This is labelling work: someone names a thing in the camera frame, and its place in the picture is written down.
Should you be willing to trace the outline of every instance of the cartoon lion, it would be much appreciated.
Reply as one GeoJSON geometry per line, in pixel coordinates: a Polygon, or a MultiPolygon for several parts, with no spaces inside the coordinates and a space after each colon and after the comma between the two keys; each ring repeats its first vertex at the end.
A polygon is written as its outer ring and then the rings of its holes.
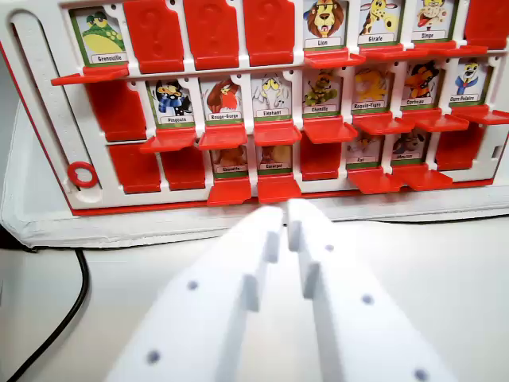
{"type": "Polygon", "coordinates": [[[308,30],[319,38],[331,37],[343,24],[344,13],[337,0],[318,0],[304,13],[308,30]]]}

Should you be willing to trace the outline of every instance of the cartoon animal card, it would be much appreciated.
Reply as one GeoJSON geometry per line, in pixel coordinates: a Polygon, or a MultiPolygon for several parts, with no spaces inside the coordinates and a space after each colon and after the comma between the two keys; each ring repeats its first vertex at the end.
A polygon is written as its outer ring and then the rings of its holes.
{"type": "Polygon", "coordinates": [[[362,0],[360,6],[360,46],[394,45],[399,41],[403,0],[362,0]]]}
{"type": "Polygon", "coordinates": [[[247,176],[247,149],[245,146],[235,149],[211,150],[210,155],[216,179],[247,176]]]}
{"type": "Polygon", "coordinates": [[[189,90],[177,80],[146,81],[146,90],[157,128],[194,126],[189,90]]]}
{"type": "Polygon", "coordinates": [[[292,84],[281,73],[253,74],[251,91],[255,121],[292,118],[292,84]]]}
{"type": "Polygon", "coordinates": [[[360,131],[357,138],[347,143],[347,169],[366,169],[380,164],[383,137],[360,131]]]}
{"type": "Polygon", "coordinates": [[[257,147],[256,156],[261,175],[292,172],[292,146],[257,147]]]}
{"type": "Polygon", "coordinates": [[[392,148],[391,166],[418,164],[425,160],[429,133],[415,127],[410,133],[398,136],[392,148]]]}
{"type": "Polygon", "coordinates": [[[222,125],[243,121],[240,86],[234,84],[230,76],[200,80],[200,89],[206,124],[222,125]]]}
{"type": "Polygon", "coordinates": [[[303,73],[302,116],[327,117],[340,113],[341,78],[332,69],[306,70],[303,73]]]}
{"type": "Polygon", "coordinates": [[[393,76],[380,68],[358,68],[352,100],[352,114],[389,110],[393,76]]]}
{"type": "Polygon", "coordinates": [[[418,0],[412,41],[420,43],[450,40],[453,37],[459,1],[418,0]]]}
{"type": "Polygon", "coordinates": [[[402,110],[426,109],[438,104],[441,70],[434,60],[409,64],[401,101],[402,110]]]}
{"type": "Polygon", "coordinates": [[[304,0],[304,50],[343,48],[347,16],[344,0],[304,0]]]}
{"type": "Polygon", "coordinates": [[[102,6],[69,10],[72,28],[85,66],[108,66],[127,61],[119,22],[102,6]]]}
{"type": "Polygon", "coordinates": [[[454,93],[449,106],[481,105],[486,100],[486,93],[492,76],[492,67],[486,57],[462,58],[457,67],[454,81],[454,93]]]}

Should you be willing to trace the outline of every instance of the black cable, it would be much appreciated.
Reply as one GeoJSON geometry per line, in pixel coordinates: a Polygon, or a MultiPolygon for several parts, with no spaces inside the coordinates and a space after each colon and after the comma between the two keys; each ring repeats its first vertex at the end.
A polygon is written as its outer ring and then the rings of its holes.
{"type": "Polygon", "coordinates": [[[51,346],[51,344],[62,334],[64,329],[69,325],[69,322],[72,321],[76,313],[78,313],[78,310],[80,310],[80,307],[83,305],[85,298],[87,297],[88,288],[90,286],[90,273],[88,271],[88,264],[87,260],[85,259],[85,256],[83,254],[83,250],[76,249],[75,250],[76,257],[78,258],[78,262],[80,263],[81,268],[81,275],[82,275],[82,281],[81,281],[81,290],[80,294],[78,294],[78,298],[74,302],[74,305],[69,310],[67,315],[64,317],[62,322],[57,326],[57,328],[53,331],[53,333],[50,334],[50,336],[42,343],[39,348],[33,352],[33,354],[28,357],[28,359],[20,366],[20,368],[13,374],[12,377],[10,377],[7,382],[15,382],[21,378],[21,376],[28,370],[30,366],[39,358],[48,348],[51,346]]]}

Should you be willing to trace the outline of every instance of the white surface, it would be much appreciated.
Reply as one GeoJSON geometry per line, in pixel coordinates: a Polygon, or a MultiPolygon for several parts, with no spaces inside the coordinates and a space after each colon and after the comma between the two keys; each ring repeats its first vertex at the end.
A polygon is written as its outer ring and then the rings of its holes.
{"type": "MultiPolygon", "coordinates": [[[[362,232],[364,239],[356,241],[360,259],[458,380],[505,382],[508,224],[507,218],[495,218],[425,226],[343,222],[335,227],[344,237],[362,232]]],[[[102,380],[158,291],[216,241],[86,251],[92,276],[87,309],[72,335],[51,348],[25,381],[102,380]]],[[[70,251],[0,254],[0,380],[67,313],[80,277],[70,251]]],[[[312,304],[300,294],[297,255],[282,251],[278,264],[268,269],[260,313],[248,314],[238,381],[318,380],[312,304]]]]}

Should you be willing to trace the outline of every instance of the red ring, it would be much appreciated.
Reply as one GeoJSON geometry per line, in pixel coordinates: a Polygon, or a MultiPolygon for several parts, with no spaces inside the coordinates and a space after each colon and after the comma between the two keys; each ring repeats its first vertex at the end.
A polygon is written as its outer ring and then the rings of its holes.
{"type": "Polygon", "coordinates": [[[77,185],[78,187],[82,187],[84,189],[90,189],[91,187],[95,186],[99,181],[94,166],[86,162],[74,162],[71,165],[69,165],[69,168],[67,169],[67,175],[69,176],[69,179],[71,179],[71,182],[74,185],[77,185]],[[91,173],[92,175],[92,179],[90,181],[81,181],[78,178],[78,174],[76,173],[77,169],[88,170],[88,172],[91,173]]]}

